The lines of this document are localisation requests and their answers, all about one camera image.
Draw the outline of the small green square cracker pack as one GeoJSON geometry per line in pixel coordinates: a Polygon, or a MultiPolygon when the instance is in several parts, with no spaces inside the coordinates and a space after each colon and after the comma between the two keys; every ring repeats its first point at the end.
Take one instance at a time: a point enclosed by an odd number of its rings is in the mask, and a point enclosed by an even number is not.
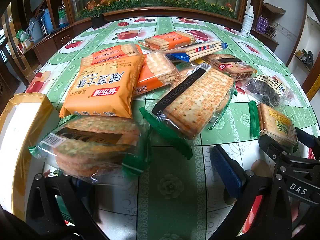
{"type": "Polygon", "coordinates": [[[250,101],[249,131],[256,138],[268,135],[282,146],[293,151],[298,144],[297,133],[290,118],[264,103],[250,101]]]}

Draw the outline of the dark plum snack bag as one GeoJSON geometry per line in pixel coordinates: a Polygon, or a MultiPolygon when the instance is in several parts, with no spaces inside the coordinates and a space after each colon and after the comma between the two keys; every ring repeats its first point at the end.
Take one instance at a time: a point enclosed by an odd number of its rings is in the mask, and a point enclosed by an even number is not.
{"type": "Polygon", "coordinates": [[[294,97],[294,92],[289,87],[267,75],[252,77],[241,88],[257,102],[280,112],[294,97]]]}

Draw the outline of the brown cracker pack yellow edge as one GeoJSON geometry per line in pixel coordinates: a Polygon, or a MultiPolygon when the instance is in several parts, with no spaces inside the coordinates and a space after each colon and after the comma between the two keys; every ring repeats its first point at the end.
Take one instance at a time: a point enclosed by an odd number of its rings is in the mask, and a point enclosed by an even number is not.
{"type": "Polygon", "coordinates": [[[235,81],[245,80],[257,74],[255,68],[231,54],[211,54],[203,57],[203,60],[235,81]]]}

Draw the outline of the square cracker pack green wrapper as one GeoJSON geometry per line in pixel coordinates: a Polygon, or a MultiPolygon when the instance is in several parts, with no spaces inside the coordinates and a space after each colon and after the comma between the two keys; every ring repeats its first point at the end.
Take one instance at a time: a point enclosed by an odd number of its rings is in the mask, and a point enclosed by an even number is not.
{"type": "Polygon", "coordinates": [[[207,125],[215,126],[234,93],[235,80],[203,62],[140,112],[153,131],[190,159],[193,140],[207,125]]]}

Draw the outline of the blue cracker pack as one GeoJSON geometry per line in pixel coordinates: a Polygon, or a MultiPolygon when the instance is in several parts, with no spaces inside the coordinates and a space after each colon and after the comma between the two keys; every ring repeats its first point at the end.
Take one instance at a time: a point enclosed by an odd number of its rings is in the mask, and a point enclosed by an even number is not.
{"type": "Polygon", "coordinates": [[[200,59],[201,57],[224,50],[227,47],[228,44],[221,41],[200,42],[167,50],[165,51],[165,54],[170,60],[191,62],[196,59],[200,59]]]}

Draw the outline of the large orange cracker bag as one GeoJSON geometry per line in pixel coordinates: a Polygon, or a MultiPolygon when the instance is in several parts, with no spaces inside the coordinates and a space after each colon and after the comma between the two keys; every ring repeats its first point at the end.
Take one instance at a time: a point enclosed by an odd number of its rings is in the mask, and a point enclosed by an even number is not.
{"type": "Polygon", "coordinates": [[[144,55],[81,66],[59,116],[96,115],[132,118],[133,92],[144,55]]]}

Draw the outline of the orange soda cracker pack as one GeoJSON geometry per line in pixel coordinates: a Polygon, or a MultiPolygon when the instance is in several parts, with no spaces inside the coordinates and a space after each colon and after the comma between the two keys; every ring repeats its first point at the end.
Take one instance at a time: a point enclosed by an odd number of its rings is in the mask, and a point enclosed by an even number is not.
{"type": "Polygon", "coordinates": [[[182,78],[176,66],[161,51],[145,54],[134,96],[171,85],[182,78]]]}

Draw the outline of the small orange cracker pack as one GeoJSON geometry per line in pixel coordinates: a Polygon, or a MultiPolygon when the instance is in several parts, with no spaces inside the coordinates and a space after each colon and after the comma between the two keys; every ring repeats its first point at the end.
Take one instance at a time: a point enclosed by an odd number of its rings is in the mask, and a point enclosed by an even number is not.
{"type": "Polygon", "coordinates": [[[188,33],[172,31],[145,38],[144,41],[139,42],[139,44],[151,50],[167,51],[193,44],[195,40],[196,38],[188,33]]]}

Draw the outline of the long orange cracker pack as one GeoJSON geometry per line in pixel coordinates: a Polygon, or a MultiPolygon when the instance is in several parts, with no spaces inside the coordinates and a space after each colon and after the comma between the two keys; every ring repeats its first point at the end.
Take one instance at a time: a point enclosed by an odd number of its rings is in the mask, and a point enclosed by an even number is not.
{"type": "Polygon", "coordinates": [[[97,51],[87,57],[83,57],[81,59],[80,66],[91,66],[105,61],[115,60],[122,57],[136,56],[139,54],[142,54],[142,50],[139,45],[134,43],[117,45],[97,51]]]}

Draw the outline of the green fruit pattern tablecloth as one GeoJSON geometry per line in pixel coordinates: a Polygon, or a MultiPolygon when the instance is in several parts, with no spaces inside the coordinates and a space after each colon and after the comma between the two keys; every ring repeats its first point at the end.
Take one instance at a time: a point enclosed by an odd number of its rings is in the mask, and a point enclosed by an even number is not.
{"type": "Polygon", "coordinates": [[[319,121],[255,37],[174,17],[76,35],[26,94],[59,124],[29,151],[48,239],[319,239],[319,121]]]}

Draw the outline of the purple bottle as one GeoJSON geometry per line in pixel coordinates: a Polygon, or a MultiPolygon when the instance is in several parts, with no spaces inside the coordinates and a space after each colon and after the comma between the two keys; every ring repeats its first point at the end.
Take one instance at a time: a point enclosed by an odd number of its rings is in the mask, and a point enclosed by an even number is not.
{"type": "Polygon", "coordinates": [[[268,19],[260,15],[255,25],[256,31],[264,34],[266,32],[267,27],[268,27],[268,19]]]}

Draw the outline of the green white bag on cabinet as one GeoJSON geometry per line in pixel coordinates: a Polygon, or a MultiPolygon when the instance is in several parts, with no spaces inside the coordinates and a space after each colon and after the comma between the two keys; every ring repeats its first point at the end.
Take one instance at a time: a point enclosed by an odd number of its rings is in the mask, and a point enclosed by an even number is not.
{"type": "Polygon", "coordinates": [[[69,25],[65,5],[58,7],[59,27],[64,28],[69,25]]]}

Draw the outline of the blue thermos bottle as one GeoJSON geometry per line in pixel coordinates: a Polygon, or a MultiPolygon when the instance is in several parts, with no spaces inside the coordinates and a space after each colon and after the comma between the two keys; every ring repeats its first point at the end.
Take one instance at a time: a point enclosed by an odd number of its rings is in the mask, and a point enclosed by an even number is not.
{"type": "Polygon", "coordinates": [[[54,30],[52,20],[50,18],[49,9],[45,9],[44,15],[41,17],[42,23],[45,26],[46,33],[51,34],[54,30]]]}

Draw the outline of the black cup on table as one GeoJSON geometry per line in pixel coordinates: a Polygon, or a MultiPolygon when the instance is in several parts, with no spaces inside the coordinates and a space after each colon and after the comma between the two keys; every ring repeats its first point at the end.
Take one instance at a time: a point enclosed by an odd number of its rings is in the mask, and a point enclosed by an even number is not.
{"type": "Polygon", "coordinates": [[[104,26],[105,25],[104,15],[100,14],[97,16],[92,16],[91,22],[92,22],[93,29],[98,29],[98,28],[104,26]]]}

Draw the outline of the dark wooden cabinet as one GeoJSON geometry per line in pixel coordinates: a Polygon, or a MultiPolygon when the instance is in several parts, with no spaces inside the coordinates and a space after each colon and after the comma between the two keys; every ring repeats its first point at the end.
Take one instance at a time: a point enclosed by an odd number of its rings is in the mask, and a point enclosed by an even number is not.
{"type": "MultiPolygon", "coordinates": [[[[237,31],[240,31],[240,29],[242,28],[242,22],[240,22],[239,20],[227,18],[226,16],[222,16],[212,12],[187,8],[142,7],[104,13],[105,23],[124,20],[126,18],[144,16],[170,16],[176,18],[190,18],[224,25],[225,27],[232,28],[237,31]]],[[[67,42],[92,26],[93,23],[90,18],[76,21],[73,24],[61,29],[60,31],[48,35],[37,44],[32,45],[26,50],[26,53],[29,53],[29,51],[33,51],[36,55],[37,61],[39,61],[40,64],[44,64],[67,42]]]]}

